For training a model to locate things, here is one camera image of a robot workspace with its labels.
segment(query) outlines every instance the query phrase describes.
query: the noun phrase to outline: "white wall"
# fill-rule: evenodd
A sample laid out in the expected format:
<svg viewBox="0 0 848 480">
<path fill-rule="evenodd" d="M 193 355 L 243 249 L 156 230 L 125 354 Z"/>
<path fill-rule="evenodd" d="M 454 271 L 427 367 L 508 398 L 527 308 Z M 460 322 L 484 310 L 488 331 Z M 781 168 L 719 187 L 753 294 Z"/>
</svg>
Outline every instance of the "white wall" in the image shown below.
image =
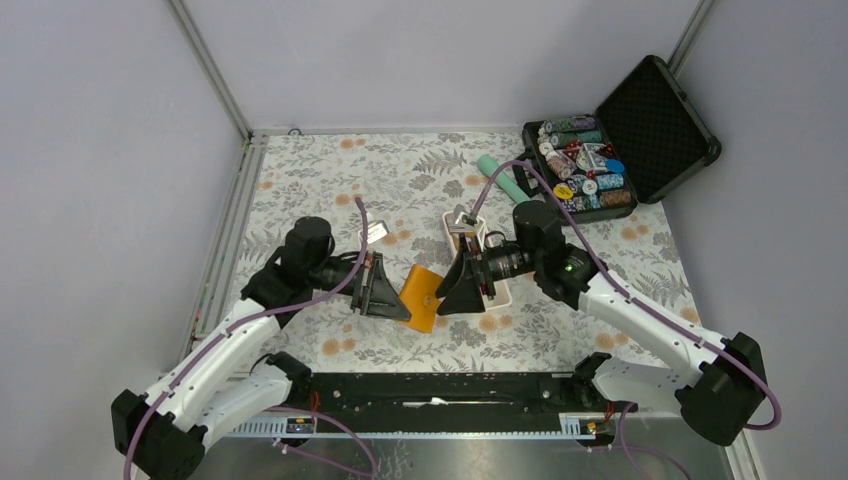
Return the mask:
<svg viewBox="0 0 848 480">
<path fill-rule="evenodd" d="M 164 1 L 0 11 L 0 478 L 120 478 L 109 404 L 177 360 L 240 140 Z"/>
<path fill-rule="evenodd" d="M 190 0 L 257 128 L 515 126 L 593 110 L 697 0 Z"/>
<path fill-rule="evenodd" d="M 848 470 L 846 26 L 841 0 L 720 2 L 681 77 L 725 149 L 666 211 L 704 323 L 764 349 L 769 480 Z"/>
</svg>

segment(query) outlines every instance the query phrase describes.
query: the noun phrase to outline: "poker chip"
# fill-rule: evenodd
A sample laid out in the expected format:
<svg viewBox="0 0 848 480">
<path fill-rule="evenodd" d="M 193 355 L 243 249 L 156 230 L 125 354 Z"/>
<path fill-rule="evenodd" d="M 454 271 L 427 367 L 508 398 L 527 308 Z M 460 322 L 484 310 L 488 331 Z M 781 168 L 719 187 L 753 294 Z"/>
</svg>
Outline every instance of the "poker chip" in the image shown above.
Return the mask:
<svg viewBox="0 0 848 480">
<path fill-rule="evenodd" d="M 560 180 L 565 180 L 574 173 L 573 165 L 566 159 L 562 158 L 556 152 L 547 158 L 548 168 L 556 175 Z"/>
<path fill-rule="evenodd" d="M 582 212 L 589 208 L 589 202 L 586 201 L 586 197 L 574 197 L 572 201 L 574 201 L 574 205 L 577 207 L 578 212 Z"/>
<path fill-rule="evenodd" d="M 617 173 L 598 175 L 595 181 L 598 182 L 598 188 L 601 190 L 612 190 L 624 186 L 624 177 Z"/>
<path fill-rule="evenodd" d="M 576 142 L 577 135 L 573 133 L 553 133 L 551 134 L 551 145 L 555 147 L 563 147 L 571 142 Z"/>
<path fill-rule="evenodd" d="M 588 132 L 578 132 L 577 138 L 583 143 L 601 143 L 604 140 L 600 130 L 589 130 Z"/>
<path fill-rule="evenodd" d="M 581 187 L 583 186 L 583 182 L 585 182 L 586 180 L 589 180 L 586 175 L 581 175 L 578 173 L 566 179 L 565 184 L 576 194 L 577 192 L 583 191 Z"/>
<path fill-rule="evenodd" d="M 542 124 L 542 128 L 548 133 L 567 132 L 569 130 L 589 130 L 595 127 L 595 117 L 591 115 L 556 118 Z"/>
<path fill-rule="evenodd" d="M 620 205 L 629 205 L 632 202 L 630 190 L 613 190 L 604 192 L 600 195 L 600 203 L 603 207 L 615 207 Z"/>
<path fill-rule="evenodd" d="M 613 173 L 624 173 L 624 164 L 614 158 L 608 158 L 606 161 L 607 170 Z"/>
<path fill-rule="evenodd" d="M 589 206 L 592 208 L 601 208 L 601 201 L 597 195 L 587 195 L 586 201 L 589 202 Z"/>
<path fill-rule="evenodd" d="M 560 183 L 554 187 L 554 195 L 562 200 L 571 200 L 571 198 L 574 197 L 574 191 L 570 189 L 568 185 Z"/>
<path fill-rule="evenodd" d="M 563 200 L 562 206 L 565 207 L 565 209 L 568 210 L 569 212 L 572 212 L 572 213 L 577 212 L 578 208 L 577 208 L 577 203 L 575 202 L 575 200 L 577 200 L 577 199 L 572 198 L 570 200 Z"/>
<path fill-rule="evenodd" d="M 594 180 L 589 180 L 587 178 L 586 181 L 583 182 L 583 184 L 580 186 L 580 188 L 586 195 L 594 195 L 595 192 L 598 191 L 598 183 Z"/>
</svg>

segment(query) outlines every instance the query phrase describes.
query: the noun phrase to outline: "red wire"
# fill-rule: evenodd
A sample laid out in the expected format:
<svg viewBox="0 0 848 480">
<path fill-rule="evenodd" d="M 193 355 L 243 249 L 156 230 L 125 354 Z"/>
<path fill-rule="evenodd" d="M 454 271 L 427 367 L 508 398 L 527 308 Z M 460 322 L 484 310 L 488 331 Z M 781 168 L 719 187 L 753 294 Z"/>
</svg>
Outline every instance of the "red wire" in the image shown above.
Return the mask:
<svg viewBox="0 0 848 480">
<path fill-rule="evenodd" d="M 318 392 L 312 392 L 309 394 L 309 409 L 313 412 L 318 410 L 318 405 L 321 404 L 321 396 Z M 312 428 L 315 428 L 315 424 L 317 421 L 315 420 L 315 416 L 312 416 Z"/>
<path fill-rule="evenodd" d="M 607 412 L 606 412 L 606 415 L 604 415 L 603 423 L 609 422 L 614 413 L 615 413 L 615 404 L 613 404 L 612 402 L 607 402 Z"/>
</svg>

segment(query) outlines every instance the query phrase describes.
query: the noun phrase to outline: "black carrying case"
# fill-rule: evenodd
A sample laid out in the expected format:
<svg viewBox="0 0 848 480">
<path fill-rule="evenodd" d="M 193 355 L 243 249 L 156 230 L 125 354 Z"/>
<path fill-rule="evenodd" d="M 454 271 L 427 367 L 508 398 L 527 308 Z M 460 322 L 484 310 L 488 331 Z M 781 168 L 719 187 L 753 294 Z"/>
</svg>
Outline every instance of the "black carrying case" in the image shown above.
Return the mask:
<svg viewBox="0 0 848 480">
<path fill-rule="evenodd" d="M 674 188 L 714 162 L 721 143 L 713 136 L 689 103 L 686 93 L 661 58 L 648 55 L 592 114 L 607 143 L 624 164 L 624 188 L 630 190 L 627 205 L 601 207 L 571 213 L 577 223 L 630 215 L 639 202 L 656 203 Z M 544 122 L 524 125 L 525 152 L 551 187 L 562 182 L 539 151 L 539 128 Z M 516 183 L 528 196 L 542 192 L 531 187 L 528 174 L 513 167 Z M 558 199 L 544 195 L 553 208 Z"/>
</svg>

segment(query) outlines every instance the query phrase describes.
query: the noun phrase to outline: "floral pattern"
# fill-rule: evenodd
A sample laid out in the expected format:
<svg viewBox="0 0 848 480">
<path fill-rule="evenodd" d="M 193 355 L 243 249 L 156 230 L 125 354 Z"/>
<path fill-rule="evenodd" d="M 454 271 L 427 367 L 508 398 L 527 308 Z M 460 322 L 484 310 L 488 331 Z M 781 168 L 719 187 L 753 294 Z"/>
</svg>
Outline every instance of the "floral pattern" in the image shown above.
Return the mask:
<svg viewBox="0 0 848 480">
<path fill-rule="evenodd" d="M 331 223 L 336 253 L 358 250 L 357 196 L 389 227 L 390 234 L 370 248 L 383 253 L 395 288 L 400 290 L 413 264 L 446 273 L 452 258 L 441 215 L 474 203 L 486 181 L 477 158 L 489 154 L 504 161 L 522 151 L 517 132 L 272 137 L 230 304 L 301 216 L 321 215 Z M 512 236 L 513 207 L 495 187 L 481 215 L 491 228 Z M 583 230 L 600 257 L 634 288 L 698 321 L 661 205 L 640 205 L 628 218 Z M 569 232 L 566 237 L 575 240 Z M 570 370 L 594 351 L 661 364 L 606 323 L 552 302 L 529 275 L 510 280 L 509 287 L 511 306 L 438 317 L 432 334 L 352 314 L 349 300 L 336 297 L 295 316 L 257 357 L 285 350 L 318 371 Z"/>
</svg>

